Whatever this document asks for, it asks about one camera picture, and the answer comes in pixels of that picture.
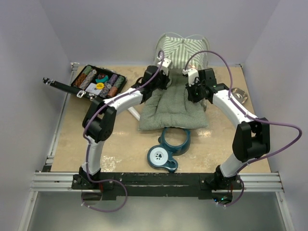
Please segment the green checkered pet cushion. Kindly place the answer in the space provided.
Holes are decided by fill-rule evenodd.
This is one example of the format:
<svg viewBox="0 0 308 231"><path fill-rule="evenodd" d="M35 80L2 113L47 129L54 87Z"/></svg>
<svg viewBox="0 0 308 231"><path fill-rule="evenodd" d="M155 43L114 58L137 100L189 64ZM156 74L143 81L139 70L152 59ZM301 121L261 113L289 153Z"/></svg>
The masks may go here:
<svg viewBox="0 0 308 231"><path fill-rule="evenodd" d="M187 78L178 70L169 72L166 90L156 89L144 103L139 120L140 131L161 128L208 128L203 103L188 100Z"/></svg>

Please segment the green striped pet tent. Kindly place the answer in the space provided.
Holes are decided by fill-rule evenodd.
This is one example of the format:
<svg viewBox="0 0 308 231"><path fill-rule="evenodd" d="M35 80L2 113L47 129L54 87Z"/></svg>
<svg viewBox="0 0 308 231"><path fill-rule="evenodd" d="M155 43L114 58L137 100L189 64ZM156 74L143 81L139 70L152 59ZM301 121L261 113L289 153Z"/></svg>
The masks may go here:
<svg viewBox="0 0 308 231"><path fill-rule="evenodd" d="M185 42L181 45L180 48L173 51L169 55L165 55L166 58L172 61L172 66L170 67L169 72L178 70L180 73L182 73L182 70L185 68L196 68L197 70L207 68L207 55L204 53L195 56L194 58L192 58L189 64L186 64L189 58L199 51L202 51L202 49L197 47L197 45L194 45L192 42L185 40Z"/></svg>

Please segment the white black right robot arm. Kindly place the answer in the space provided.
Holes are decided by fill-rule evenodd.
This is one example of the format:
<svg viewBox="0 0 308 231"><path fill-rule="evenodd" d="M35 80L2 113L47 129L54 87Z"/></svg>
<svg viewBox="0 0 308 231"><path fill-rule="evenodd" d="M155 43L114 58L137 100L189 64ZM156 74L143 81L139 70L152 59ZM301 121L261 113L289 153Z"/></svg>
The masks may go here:
<svg viewBox="0 0 308 231"><path fill-rule="evenodd" d="M214 177L215 185L226 189L231 184L231 178L249 161L259 160L270 151L270 126L266 118L259 119L236 101L224 83L217 83L212 68L190 68L182 73L188 78L188 100L193 103L202 99L208 100L220 109L236 128L232 154L217 167Z"/></svg>

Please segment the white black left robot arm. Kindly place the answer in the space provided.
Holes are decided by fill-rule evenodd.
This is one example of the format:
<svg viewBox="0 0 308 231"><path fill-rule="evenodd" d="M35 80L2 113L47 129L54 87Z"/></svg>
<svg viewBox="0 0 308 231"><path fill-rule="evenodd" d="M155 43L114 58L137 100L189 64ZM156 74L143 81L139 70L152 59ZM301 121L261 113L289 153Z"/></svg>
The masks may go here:
<svg viewBox="0 0 308 231"><path fill-rule="evenodd" d="M100 158L105 141L112 135L115 119L121 112L147 101L156 89L166 89L169 83L169 67L150 65L144 72L141 82L127 91L107 100L95 99L83 121L83 138L87 140L85 162L79 170L84 175L83 184L89 189L100 182Z"/></svg>

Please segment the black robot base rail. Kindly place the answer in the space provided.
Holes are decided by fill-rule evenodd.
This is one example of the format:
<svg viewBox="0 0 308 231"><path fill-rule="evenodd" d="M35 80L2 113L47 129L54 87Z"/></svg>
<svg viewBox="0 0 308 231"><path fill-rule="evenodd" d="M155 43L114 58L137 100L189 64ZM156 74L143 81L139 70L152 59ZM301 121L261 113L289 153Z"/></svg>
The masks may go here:
<svg viewBox="0 0 308 231"><path fill-rule="evenodd" d="M102 182L91 183L84 175L74 174L72 189L81 190L86 200L115 200L126 195L211 199L215 193L223 193L230 198L233 190L242 189L239 177L216 182L213 173L102 172L99 179Z"/></svg>

